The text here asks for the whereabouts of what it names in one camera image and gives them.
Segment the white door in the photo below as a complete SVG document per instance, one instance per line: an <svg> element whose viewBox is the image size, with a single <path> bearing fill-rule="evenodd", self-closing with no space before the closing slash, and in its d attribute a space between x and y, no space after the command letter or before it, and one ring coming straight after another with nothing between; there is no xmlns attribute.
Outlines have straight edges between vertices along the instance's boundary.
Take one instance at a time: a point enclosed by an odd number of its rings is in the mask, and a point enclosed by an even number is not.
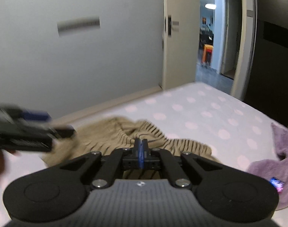
<svg viewBox="0 0 288 227"><path fill-rule="evenodd" d="M170 89L195 80L200 0L164 0L164 15L162 87Z"/></svg>
<svg viewBox="0 0 288 227"><path fill-rule="evenodd" d="M237 32L239 30L240 0L226 0L226 38L223 55L222 73L234 68L237 49Z"/></svg>

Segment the white door panel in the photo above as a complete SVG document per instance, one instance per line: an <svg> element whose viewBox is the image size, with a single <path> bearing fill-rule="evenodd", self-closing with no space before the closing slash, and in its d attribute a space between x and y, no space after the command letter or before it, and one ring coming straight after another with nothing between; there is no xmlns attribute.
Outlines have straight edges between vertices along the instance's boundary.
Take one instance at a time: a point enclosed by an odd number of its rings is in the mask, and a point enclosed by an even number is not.
<svg viewBox="0 0 288 227"><path fill-rule="evenodd" d="M199 41L200 0L164 0L163 89L193 82ZM168 16L172 18L168 35Z"/></svg>

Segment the bed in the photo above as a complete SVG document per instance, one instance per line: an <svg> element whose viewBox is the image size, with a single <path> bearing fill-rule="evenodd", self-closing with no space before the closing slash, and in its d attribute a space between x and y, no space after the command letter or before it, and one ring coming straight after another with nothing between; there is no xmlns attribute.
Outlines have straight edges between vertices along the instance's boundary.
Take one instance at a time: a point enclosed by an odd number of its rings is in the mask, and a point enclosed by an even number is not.
<svg viewBox="0 0 288 227"><path fill-rule="evenodd" d="M120 105L84 118L78 127L109 116L147 119L169 138L189 138L206 143L223 164L245 171L253 161L277 159L273 149L271 122L266 115L245 103L201 82ZM38 153L6 155L8 170L0 180L0 227L9 217L2 192L14 179L45 168ZM288 227L288 208L276 211L273 219Z"/></svg>

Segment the striped fabric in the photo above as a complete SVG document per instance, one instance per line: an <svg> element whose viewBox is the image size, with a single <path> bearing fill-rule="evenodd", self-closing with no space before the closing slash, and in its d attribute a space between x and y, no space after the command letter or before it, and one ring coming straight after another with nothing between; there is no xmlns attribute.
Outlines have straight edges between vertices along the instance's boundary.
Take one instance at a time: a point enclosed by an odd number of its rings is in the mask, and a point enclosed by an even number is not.
<svg viewBox="0 0 288 227"><path fill-rule="evenodd" d="M189 139L168 139L151 122L146 120L133 122L124 117L103 119L77 129L74 138L64 139L56 144L53 151L43 157L43 161L48 166L53 166L90 151L101 151L102 155L109 155L117 148L133 147L135 138L147 139L149 148L164 148L176 156L179 156L182 151L189 151L218 162L211 155L211 148L206 144Z"/></svg>

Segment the doorway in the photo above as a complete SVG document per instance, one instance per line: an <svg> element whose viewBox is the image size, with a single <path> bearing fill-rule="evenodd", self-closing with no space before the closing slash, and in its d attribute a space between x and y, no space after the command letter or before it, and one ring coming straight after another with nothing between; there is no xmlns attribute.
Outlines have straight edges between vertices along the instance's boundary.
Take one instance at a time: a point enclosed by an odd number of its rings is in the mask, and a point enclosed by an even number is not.
<svg viewBox="0 0 288 227"><path fill-rule="evenodd" d="M224 48L221 74L234 79L242 31L242 0L225 0Z"/></svg>

